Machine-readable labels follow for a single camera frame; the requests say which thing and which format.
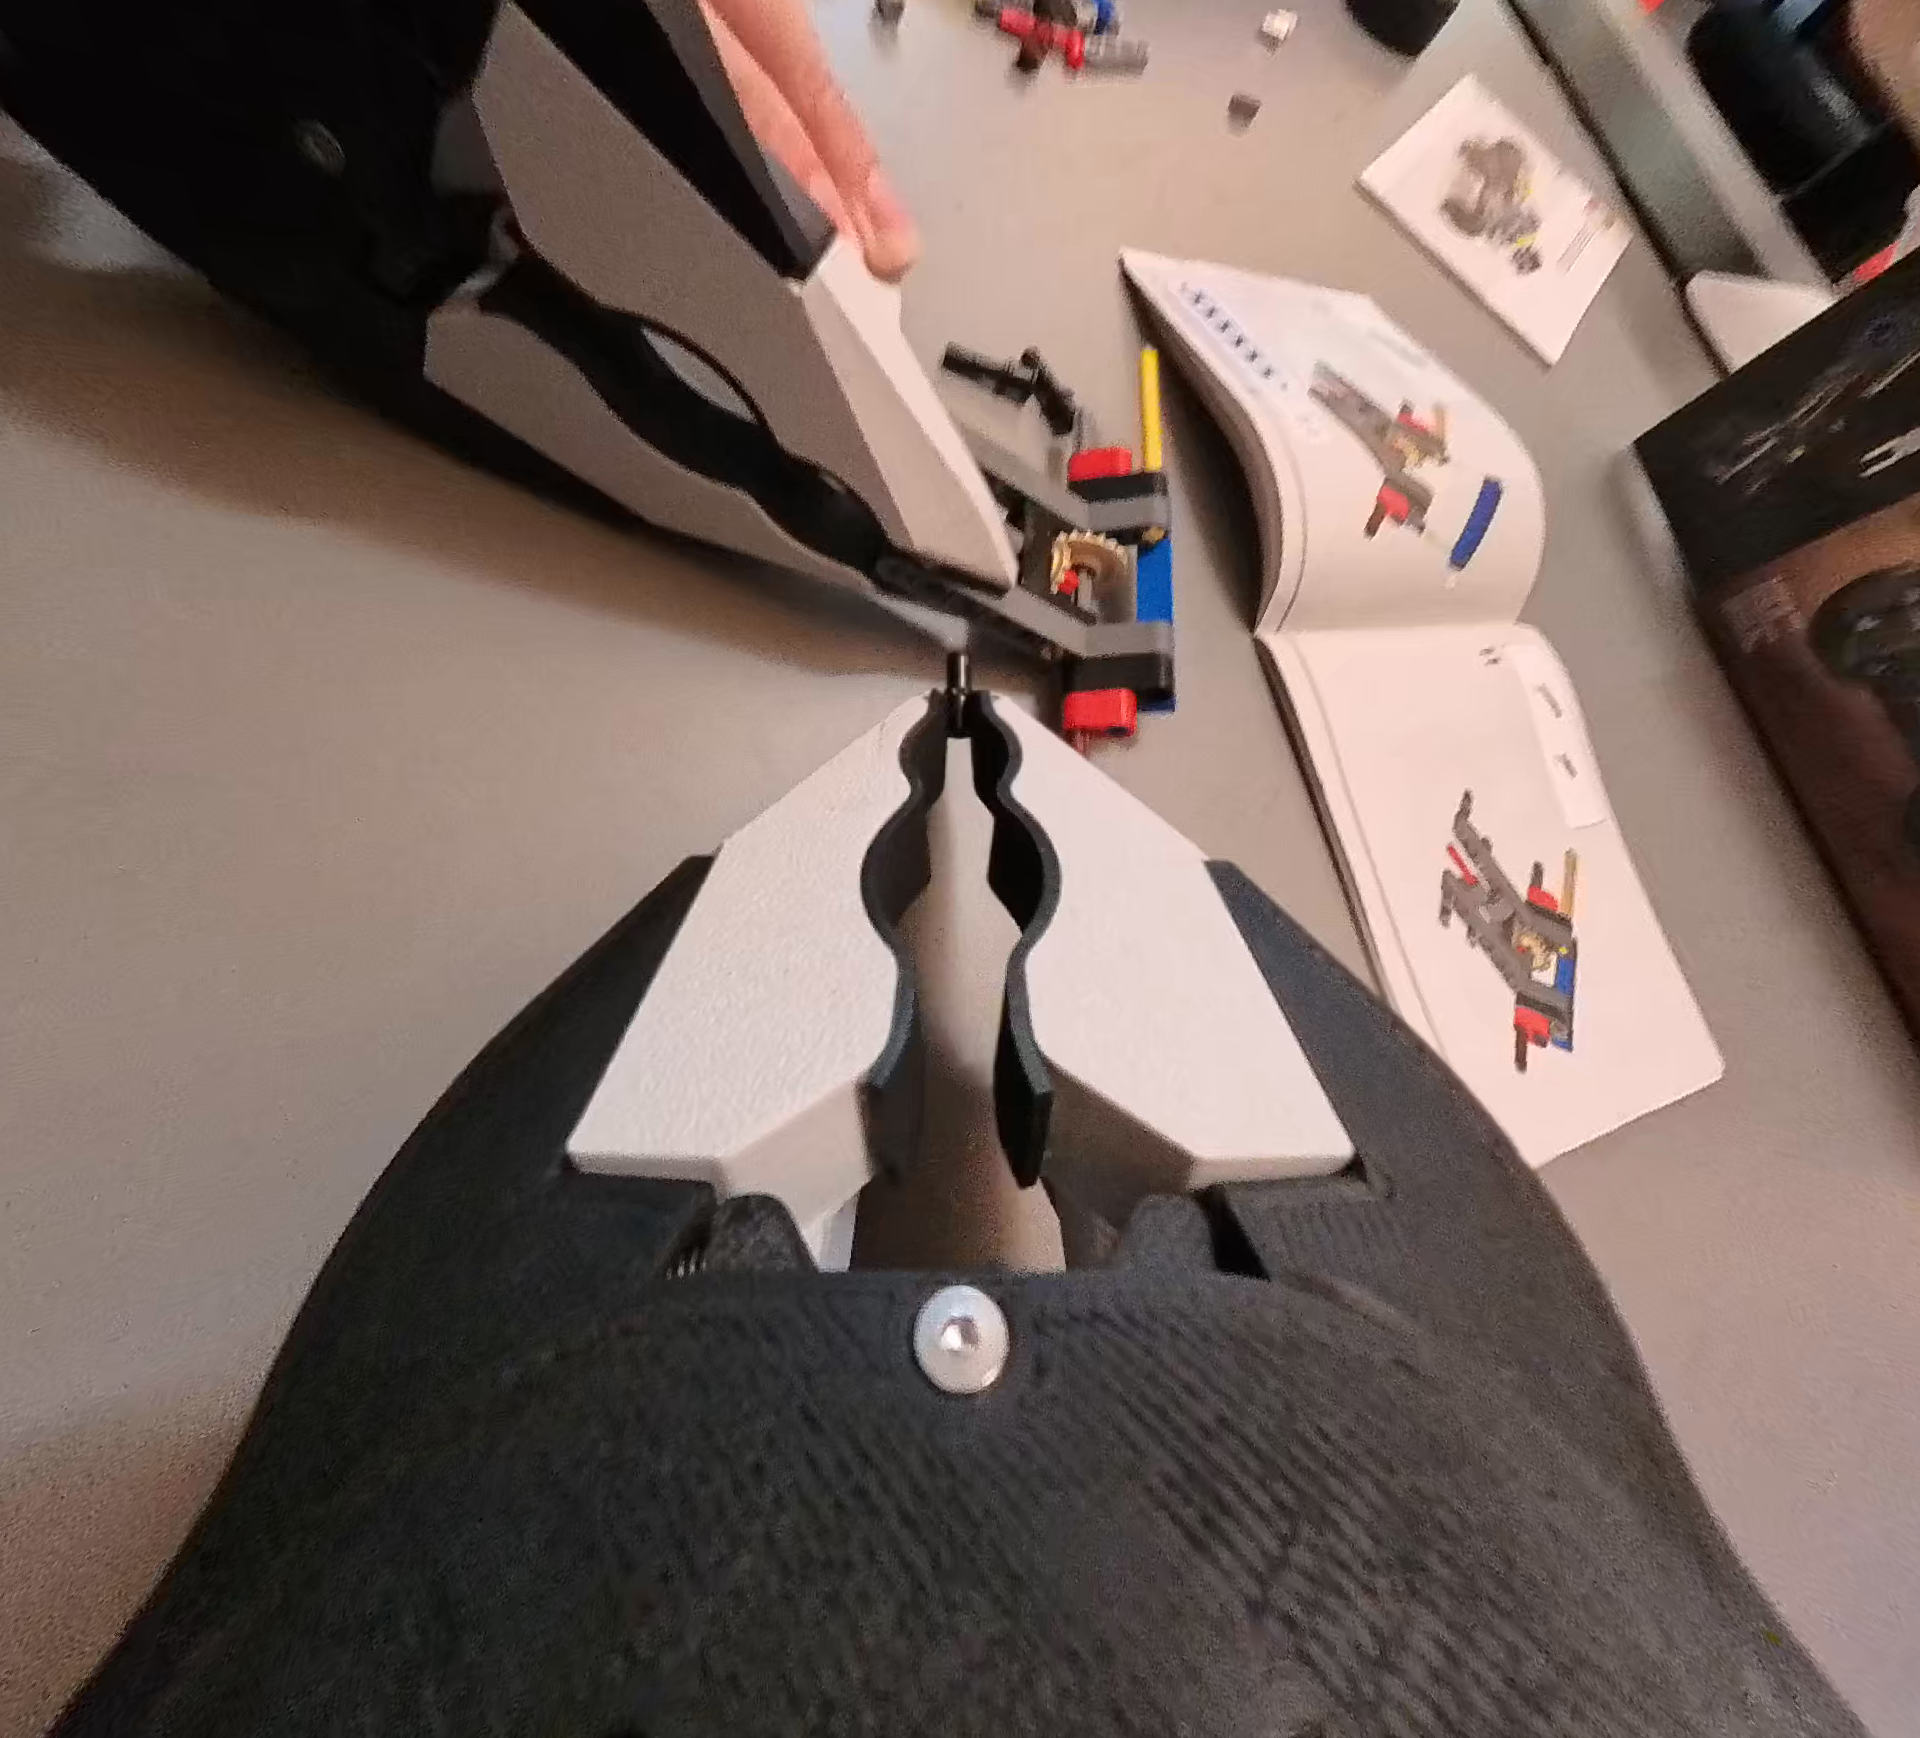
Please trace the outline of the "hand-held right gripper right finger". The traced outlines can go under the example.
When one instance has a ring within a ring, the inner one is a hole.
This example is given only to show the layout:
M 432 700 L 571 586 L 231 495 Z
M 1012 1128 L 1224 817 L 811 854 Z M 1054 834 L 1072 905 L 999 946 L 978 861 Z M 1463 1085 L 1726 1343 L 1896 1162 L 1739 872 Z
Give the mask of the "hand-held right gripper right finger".
M 968 747 L 989 887 L 1017 930 L 992 1066 L 1012 1180 L 1122 1228 L 1147 1197 L 1350 1168 L 1202 849 L 990 695 L 968 702 Z

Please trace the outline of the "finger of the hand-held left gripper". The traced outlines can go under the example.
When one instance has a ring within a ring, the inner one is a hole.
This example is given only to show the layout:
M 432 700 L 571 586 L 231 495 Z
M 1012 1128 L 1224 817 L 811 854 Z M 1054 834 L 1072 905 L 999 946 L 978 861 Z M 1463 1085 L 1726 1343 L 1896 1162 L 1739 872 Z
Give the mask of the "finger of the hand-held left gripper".
M 787 219 L 779 268 L 516 2 L 501 0 L 470 87 L 498 180 L 493 258 L 551 267 L 589 298 L 674 333 L 793 454 L 852 486 L 910 552 L 1014 583 L 984 475 L 900 326 L 899 298 L 747 145 L 748 200 Z
M 682 339 L 551 267 L 501 268 L 434 310 L 424 373 L 648 527 L 928 609 L 983 605 L 977 576 L 888 537 L 852 486 L 787 451 Z

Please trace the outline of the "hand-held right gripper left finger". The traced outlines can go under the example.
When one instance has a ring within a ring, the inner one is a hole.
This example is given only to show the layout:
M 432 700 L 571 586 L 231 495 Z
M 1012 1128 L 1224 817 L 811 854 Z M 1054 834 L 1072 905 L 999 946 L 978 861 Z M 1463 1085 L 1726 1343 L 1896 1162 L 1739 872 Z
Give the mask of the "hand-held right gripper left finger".
M 946 744 L 946 697 L 907 700 L 723 843 L 569 1137 L 576 1169 L 770 1197 L 848 1265 L 863 1190 L 920 1130 L 903 921 Z

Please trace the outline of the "partly built lego chassis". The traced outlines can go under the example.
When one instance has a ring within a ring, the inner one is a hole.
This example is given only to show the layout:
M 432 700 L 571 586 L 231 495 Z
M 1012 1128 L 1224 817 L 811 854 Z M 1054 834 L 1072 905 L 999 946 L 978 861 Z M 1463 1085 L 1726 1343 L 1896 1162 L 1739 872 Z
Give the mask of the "partly built lego chassis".
M 973 637 L 1014 646 L 1048 669 L 1057 678 L 1058 733 L 1081 753 L 1095 743 L 1133 741 L 1143 715 L 1172 710 L 1178 700 L 1172 488 L 1158 351 L 1140 352 L 1138 391 L 1133 446 L 1098 445 L 1078 403 L 1076 434 L 1052 437 L 1062 451 L 1060 476 L 1033 473 L 990 438 L 968 437 L 1012 542 L 1014 583 L 1006 592 L 962 584 L 908 559 L 884 562 L 879 574 L 880 590 L 892 598 L 958 621 Z

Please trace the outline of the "open lego instruction booklet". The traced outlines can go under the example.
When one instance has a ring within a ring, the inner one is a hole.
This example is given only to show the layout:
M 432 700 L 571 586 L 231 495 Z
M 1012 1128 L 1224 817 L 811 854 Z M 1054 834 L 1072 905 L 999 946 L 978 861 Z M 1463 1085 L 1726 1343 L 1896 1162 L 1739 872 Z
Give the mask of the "open lego instruction booklet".
M 1524 623 L 1545 495 L 1520 434 L 1369 296 L 1119 268 L 1245 475 L 1254 643 L 1386 1004 L 1532 1165 L 1711 1090 L 1571 675 Z

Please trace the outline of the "lego set box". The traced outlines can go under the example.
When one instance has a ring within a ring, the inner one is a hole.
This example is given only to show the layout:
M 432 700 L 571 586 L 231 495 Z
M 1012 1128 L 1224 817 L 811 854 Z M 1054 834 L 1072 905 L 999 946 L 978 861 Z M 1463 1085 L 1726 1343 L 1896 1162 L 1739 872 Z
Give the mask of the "lego set box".
M 1703 635 L 1918 1028 L 1918 265 L 1633 446 Z

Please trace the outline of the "small white paper leaflet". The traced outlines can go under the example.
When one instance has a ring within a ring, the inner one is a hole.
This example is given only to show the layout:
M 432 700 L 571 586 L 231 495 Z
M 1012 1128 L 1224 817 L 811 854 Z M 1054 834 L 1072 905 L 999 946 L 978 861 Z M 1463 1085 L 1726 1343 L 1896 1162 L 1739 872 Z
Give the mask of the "small white paper leaflet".
M 1539 364 L 1556 366 L 1632 228 L 1479 78 L 1460 78 L 1356 186 Z

